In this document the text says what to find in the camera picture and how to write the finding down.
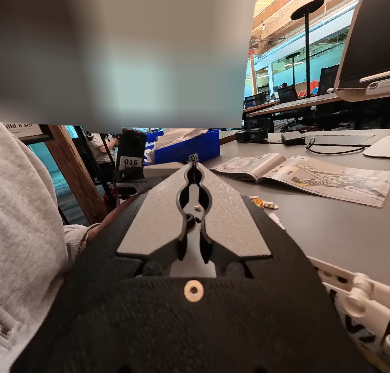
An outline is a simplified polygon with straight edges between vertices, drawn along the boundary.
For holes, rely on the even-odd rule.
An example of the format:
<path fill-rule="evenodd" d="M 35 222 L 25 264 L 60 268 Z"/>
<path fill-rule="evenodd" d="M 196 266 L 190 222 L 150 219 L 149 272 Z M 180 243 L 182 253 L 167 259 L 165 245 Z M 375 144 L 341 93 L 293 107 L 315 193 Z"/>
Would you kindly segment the person's left forearm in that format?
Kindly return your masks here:
<path fill-rule="evenodd" d="M 101 223 L 96 223 L 89 227 L 80 224 L 64 226 L 64 239 L 69 263 L 75 262 L 77 257 L 98 233 L 100 226 Z"/>

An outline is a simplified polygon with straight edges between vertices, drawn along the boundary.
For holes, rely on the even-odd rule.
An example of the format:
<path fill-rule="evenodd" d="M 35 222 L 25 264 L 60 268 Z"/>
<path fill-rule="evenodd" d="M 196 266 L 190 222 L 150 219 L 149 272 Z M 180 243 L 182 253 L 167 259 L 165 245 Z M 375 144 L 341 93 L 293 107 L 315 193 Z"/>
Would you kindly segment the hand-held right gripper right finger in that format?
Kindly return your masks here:
<path fill-rule="evenodd" d="M 271 257 L 241 194 L 201 163 L 194 164 L 200 223 L 200 253 L 205 263 L 233 263 Z"/>

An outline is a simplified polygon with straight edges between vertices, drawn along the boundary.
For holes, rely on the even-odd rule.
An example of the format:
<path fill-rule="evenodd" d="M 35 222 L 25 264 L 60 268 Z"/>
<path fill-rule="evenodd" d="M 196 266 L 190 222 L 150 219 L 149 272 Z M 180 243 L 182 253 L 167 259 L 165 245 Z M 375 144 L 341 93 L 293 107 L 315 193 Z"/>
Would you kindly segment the tall black floor lamp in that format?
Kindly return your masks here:
<path fill-rule="evenodd" d="M 324 0 L 312 0 L 296 9 L 290 16 L 292 21 L 304 18 L 305 21 L 305 66 L 306 66 L 306 97 L 311 97 L 310 91 L 310 38 L 309 38 L 309 15 L 319 10 L 324 5 Z"/>

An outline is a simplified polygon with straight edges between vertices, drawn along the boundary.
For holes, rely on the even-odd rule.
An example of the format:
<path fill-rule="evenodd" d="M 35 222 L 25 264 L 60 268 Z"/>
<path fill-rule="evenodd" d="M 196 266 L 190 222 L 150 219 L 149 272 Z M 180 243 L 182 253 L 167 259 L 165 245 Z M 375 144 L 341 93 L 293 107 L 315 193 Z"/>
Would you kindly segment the blue plastic bin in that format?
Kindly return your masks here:
<path fill-rule="evenodd" d="M 220 131 L 210 129 L 189 140 L 156 149 L 156 145 L 146 146 L 144 161 L 148 164 L 170 162 L 205 162 L 220 155 Z"/>

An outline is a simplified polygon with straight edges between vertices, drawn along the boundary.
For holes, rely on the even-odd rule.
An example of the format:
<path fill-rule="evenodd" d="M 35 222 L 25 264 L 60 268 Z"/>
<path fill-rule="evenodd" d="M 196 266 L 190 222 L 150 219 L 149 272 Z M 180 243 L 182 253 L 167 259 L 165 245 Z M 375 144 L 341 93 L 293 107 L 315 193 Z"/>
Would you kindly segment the wooden post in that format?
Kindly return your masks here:
<path fill-rule="evenodd" d="M 68 131 L 63 125 L 48 125 L 53 137 L 45 142 L 89 224 L 100 223 L 108 215 Z"/>

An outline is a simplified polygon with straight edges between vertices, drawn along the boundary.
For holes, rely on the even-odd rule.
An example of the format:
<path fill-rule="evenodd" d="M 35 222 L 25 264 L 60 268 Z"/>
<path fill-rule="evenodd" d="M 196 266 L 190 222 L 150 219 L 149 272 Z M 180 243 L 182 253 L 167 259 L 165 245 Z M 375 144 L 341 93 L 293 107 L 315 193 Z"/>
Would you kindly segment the black framed marker sign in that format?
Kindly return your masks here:
<path fill-rule="evenodd" d="M 51 130 L 46 124 L 4 122 L 3 125 L 27 146 L 54 140 Z"/>

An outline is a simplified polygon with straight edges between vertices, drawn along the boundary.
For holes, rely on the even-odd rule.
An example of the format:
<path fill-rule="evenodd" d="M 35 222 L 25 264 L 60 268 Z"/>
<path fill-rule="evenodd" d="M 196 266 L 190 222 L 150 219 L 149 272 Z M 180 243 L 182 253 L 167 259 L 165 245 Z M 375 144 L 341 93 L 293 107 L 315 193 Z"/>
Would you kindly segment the short black floor lamp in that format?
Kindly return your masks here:
<path fill-rule="evenodd" d="M 296 65 L 302 64 L 302 61 L 300 59 L 298 61 L 296 61 L 296 58 L 300 57 L 300 55 L 301 55 L 301 51 L 298 51 L 298 52 L 295 52 L 295 53 L 292 53 L 292 54 L 286 56 L 286 64 L 290 64 L 291 68 L 292 68 L 292 84 L 293 85 L 296 84 L 295 67 L 296 67 Z"/>

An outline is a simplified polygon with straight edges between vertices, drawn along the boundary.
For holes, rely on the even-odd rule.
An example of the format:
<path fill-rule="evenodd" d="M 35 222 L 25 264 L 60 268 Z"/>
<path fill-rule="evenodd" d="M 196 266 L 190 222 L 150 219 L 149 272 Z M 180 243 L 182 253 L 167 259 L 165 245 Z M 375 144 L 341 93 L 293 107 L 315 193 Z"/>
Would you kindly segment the black mesh office chair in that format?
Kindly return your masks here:
<path fill-rule="evenodd" d="M 326 95 L 328 94 L 328 89 L 334 88 L 338 68 L 339 64 L 321 69 L 317 96 Z"/>

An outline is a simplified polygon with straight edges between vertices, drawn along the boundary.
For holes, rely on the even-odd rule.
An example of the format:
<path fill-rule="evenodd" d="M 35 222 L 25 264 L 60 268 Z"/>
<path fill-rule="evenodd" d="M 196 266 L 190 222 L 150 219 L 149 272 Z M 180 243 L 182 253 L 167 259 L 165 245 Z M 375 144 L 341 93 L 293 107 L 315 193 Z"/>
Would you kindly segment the silver computer monitor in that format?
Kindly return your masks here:
<path fill-rule="evenodd" d="M 360 108 L 379 104 L 389 126 L 390 0 L 359 0 L 331 92 Z"/>

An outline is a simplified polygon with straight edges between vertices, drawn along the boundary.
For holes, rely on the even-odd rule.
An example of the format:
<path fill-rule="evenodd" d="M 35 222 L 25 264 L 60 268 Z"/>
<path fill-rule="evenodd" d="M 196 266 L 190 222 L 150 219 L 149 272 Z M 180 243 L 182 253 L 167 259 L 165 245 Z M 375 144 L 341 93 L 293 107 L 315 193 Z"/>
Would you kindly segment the zebra striped lego model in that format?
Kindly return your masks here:
<path fill-rule="evenodd" d="M 390 287 L 309 257 L 339 318 L 363 356 L 380 372 L 390 371 Z"/>

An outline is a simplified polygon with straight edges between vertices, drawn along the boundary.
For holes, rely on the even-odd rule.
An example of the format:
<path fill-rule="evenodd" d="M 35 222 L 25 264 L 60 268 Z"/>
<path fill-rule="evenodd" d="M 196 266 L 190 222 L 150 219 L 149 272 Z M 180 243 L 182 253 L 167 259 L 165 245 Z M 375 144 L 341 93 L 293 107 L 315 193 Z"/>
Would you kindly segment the open lego instruction booklet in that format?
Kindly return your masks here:
<path fill-rule="evenodd" d="M 272 180 L 309 194 L 378 208 L 390 190 L 389 171 L 349 168 L 305 156 L 286 159 L 279 153 L 234 157 L 210 170 L 257 184 Z"/>

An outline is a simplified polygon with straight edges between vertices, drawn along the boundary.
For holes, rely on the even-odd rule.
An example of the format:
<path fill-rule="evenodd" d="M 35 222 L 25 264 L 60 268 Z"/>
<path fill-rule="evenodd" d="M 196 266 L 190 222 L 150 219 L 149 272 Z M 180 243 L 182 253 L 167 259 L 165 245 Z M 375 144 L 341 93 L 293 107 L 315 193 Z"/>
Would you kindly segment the black power adapter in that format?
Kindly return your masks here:
<path fill-rule="evenodd" d="M 298 131 L 281 133 L 281 140 L 282 144 L 287 147 L 306 144 L 305 135 Z"/>

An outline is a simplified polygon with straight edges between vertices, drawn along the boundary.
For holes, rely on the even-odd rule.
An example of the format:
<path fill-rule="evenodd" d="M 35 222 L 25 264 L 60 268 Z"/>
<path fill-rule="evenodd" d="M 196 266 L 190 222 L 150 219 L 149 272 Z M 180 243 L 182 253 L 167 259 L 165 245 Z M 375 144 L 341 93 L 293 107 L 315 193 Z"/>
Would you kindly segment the person's left hand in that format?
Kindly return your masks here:
<path fill-rule="evenodd" d="M 97 226 L 91 228 L 86 235 L 86 244 L 90 244 L 95 236 L 107 225 L 116 220 L 119 215 L 133 202 L 134 198 L 123 201 L 114 210 L 112 210 L 105 219 Z"/>

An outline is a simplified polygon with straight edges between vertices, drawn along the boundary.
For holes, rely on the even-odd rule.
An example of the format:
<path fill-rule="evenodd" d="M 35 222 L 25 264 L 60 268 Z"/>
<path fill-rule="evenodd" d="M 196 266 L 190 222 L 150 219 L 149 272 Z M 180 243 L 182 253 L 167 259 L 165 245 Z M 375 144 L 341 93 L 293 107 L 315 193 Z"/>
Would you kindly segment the crumpled white plastic bags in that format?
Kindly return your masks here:
<path fill-rule="evenodd" d="M 207 128 L 166 128 L 163 135 L 158 137 L 154 144 L 153 151 L 190 140 L 207 132 Z"/>

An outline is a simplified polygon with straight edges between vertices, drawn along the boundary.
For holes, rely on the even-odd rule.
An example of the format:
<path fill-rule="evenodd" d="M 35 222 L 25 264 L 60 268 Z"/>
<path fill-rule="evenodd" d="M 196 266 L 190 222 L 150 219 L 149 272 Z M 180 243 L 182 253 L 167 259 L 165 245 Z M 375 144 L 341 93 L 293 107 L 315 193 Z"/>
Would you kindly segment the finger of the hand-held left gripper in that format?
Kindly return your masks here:
<path fill-rule="evenodd" d="M 145 166 L 143 167 L 143 184 L 146 187 L 154 187 L 176 171 L 179 171 L 183 166 L 185 164 L 180 162 Z"/>

